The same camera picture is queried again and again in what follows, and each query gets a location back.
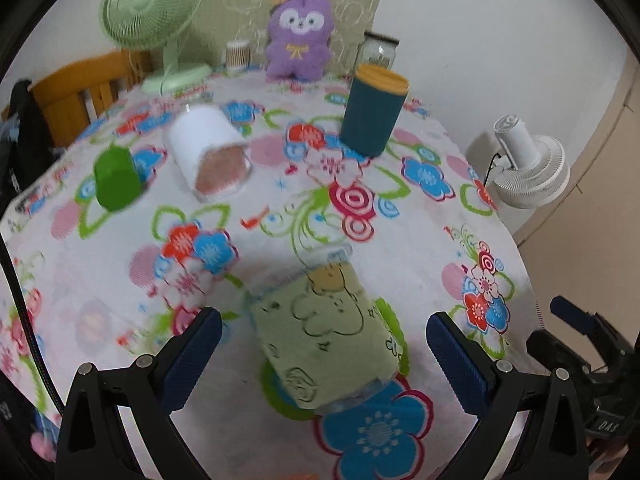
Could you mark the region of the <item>wooden chair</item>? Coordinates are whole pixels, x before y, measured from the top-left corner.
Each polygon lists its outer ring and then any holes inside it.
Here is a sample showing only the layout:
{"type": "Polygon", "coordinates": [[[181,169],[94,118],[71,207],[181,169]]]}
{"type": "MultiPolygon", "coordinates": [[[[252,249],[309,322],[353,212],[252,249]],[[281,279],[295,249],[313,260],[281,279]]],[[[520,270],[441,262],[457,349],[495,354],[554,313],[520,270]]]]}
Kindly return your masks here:
{"type": "Polygon", "coordinates": [[[56,148],[67,148],[90,125],[90,101],[100,116],[118,100],[118,85],[130,90],[152,72],[149,51],[117,50],[66,65],[32,84],[56,148]]]}

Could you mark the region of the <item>glass jar dark lid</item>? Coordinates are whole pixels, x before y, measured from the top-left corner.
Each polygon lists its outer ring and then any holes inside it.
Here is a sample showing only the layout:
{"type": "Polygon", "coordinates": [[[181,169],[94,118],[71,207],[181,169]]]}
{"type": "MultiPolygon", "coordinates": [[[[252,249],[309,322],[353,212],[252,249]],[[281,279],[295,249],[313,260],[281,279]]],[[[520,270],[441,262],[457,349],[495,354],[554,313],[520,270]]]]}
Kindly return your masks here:
{"type": "Polygon", "coordinates": [[[358,46],[354,70],[361,64],[376,65],[390,70],[395,62],[399,45],[400,41],[396,38],[366,30],[358,46]]]}

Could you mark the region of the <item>cotton swab container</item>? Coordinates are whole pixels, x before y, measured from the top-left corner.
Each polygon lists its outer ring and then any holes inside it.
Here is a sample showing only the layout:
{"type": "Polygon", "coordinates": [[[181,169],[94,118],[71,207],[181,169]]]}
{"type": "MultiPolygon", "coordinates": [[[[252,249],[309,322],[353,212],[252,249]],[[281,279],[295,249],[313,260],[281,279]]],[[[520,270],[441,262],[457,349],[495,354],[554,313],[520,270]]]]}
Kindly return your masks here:
{"type": "Polygon", "coordinates": [[[250,42],[231,40],[224,50],[224,67],[229,74],[242,73],[250,66],[250,42]]]}

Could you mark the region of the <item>teal cup yellow rim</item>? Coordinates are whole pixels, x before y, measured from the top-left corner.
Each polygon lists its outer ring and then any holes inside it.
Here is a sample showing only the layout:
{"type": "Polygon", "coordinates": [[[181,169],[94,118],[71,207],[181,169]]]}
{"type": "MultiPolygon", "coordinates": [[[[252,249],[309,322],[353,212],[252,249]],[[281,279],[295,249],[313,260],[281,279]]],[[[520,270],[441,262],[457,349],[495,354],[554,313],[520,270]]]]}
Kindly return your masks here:
{"type": "Polygon", "coordinates": [[[380,156],[409,91],[409,81],[382,66],[360,64],[350,85],[340,140],[366,157],[380,156]]]}

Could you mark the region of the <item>glass cup white sleeve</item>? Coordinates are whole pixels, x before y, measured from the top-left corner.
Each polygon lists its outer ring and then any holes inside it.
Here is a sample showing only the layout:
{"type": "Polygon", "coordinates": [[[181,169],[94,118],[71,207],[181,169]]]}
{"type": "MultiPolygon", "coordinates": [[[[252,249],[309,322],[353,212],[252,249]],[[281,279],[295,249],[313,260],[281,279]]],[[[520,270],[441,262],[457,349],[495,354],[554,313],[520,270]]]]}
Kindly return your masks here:
{"type": "Polygon", "coordinates": [[[203,203],[236,192],[252,171],[247,140],[210,104],[186,104],[164,144],[186,188],[203,203]]]}

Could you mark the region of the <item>floral tablecloth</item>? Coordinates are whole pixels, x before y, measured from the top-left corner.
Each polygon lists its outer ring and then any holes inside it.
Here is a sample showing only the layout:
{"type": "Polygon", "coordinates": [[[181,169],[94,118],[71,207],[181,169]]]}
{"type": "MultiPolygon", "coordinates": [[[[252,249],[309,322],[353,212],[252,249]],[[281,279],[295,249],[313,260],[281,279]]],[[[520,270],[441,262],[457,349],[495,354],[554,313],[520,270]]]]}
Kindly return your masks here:
{"type": "Polygon", "coordinates": [[[427,347],[437,311],[495,359],[526,360],[538,326],[524,263],[482,179],[419,101],[385,152],[338,137],[348,87],[216,75],[168,96],[131,91],[9,206],[1,233],[60,393],[77,367],[121,367],[182,332],[201,306],[221,342],[176,424],[215,479],[431,479],[473,426],[427,347]],[[242,188],[200,202],[165,148],[191,101],[221,108],[250,144],[242,188]],[[128,148],[143,192],[115,212],[93,165],[128,148]],[[398,376],[346,413],[296,408],[259,349],[247,286],[276,261],[347,244],[404,349],[398,376]]]}

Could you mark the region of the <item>purple plush toy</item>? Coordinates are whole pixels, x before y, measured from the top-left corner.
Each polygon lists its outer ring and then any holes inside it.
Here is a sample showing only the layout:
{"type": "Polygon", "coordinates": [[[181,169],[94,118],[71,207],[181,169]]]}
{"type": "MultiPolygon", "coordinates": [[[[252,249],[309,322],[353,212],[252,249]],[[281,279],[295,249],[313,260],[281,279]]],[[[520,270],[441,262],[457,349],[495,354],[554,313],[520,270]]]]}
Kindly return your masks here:
{"type": "Polygon", "coordinates": [[[317,81],[332,58],[330,0],[284,0],[272,11],[266,47],[267,76],[317,81]]]}

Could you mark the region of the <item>green desk fan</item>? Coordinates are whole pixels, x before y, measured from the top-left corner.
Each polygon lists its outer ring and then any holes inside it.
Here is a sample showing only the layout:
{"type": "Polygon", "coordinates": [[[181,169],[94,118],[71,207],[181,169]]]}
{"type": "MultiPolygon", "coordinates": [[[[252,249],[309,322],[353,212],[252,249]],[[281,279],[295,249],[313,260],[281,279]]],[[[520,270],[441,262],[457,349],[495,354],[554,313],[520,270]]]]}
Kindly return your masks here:
{"type": "Polygon", "coordinates": [[[162,51],[162,66],[144,78],[142,91],[162,94],[200,84],[213,73],[205,62],[179,61],[179,39],[203,0],[102,0],[100,24],[116,46],[131,51],[162,51]]]}

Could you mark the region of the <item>white standing fan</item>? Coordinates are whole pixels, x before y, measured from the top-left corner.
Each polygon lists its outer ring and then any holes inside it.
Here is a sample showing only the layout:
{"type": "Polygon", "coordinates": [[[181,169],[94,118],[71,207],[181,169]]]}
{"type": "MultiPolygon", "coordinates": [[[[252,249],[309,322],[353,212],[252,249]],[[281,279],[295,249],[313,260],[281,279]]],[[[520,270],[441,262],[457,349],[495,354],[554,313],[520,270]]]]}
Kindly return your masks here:
{"type": "Polygon", "coordinates": [[[488,171],[488,182],[506,205],[538,209],[556,200],[570,182],[570,164],[563,145],[552,136],[536,136],[515,114],[494,125],[501,152],[488,171]]]}

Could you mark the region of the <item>glass cup yellow cartoon sleeve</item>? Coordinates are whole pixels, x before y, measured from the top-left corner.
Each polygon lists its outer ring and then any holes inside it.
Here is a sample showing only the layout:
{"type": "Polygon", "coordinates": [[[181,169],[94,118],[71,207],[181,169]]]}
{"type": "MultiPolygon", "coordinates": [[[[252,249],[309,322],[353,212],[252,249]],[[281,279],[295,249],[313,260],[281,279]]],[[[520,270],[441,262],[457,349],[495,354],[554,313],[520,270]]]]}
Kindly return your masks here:
{"type": "Polygon", "coordinates": [[[296,408],[349,410],[400,371],[402,344],[364,289],[349,245],[272,262],[247,289],[262,353],[296,408]]]}

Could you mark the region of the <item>small green cup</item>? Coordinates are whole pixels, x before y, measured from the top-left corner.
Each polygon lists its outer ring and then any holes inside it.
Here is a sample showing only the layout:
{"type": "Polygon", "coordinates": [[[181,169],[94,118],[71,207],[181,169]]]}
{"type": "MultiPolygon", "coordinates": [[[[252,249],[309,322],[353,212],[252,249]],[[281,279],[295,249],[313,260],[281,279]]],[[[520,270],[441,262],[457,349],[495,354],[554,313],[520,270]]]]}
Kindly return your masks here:
{"type": "Polygon", "coordinates": [[[109,212],[120,211],[143,192],[142,180],[128,148],[111,146],[93,165],[96,199],[109,212]]]}

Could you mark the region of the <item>black bag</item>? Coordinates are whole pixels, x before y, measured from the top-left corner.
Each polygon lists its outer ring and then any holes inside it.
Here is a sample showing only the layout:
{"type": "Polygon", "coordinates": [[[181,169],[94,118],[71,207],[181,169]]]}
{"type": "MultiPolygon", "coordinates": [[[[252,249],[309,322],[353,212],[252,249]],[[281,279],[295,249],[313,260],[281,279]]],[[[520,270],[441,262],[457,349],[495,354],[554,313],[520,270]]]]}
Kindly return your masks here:
{"type": "Polygon", "coordinates": [[[1,122],[1,212],[55,162],[49,127],[34,95],[32,82],[14,84],[9,117],[1,122]]]}

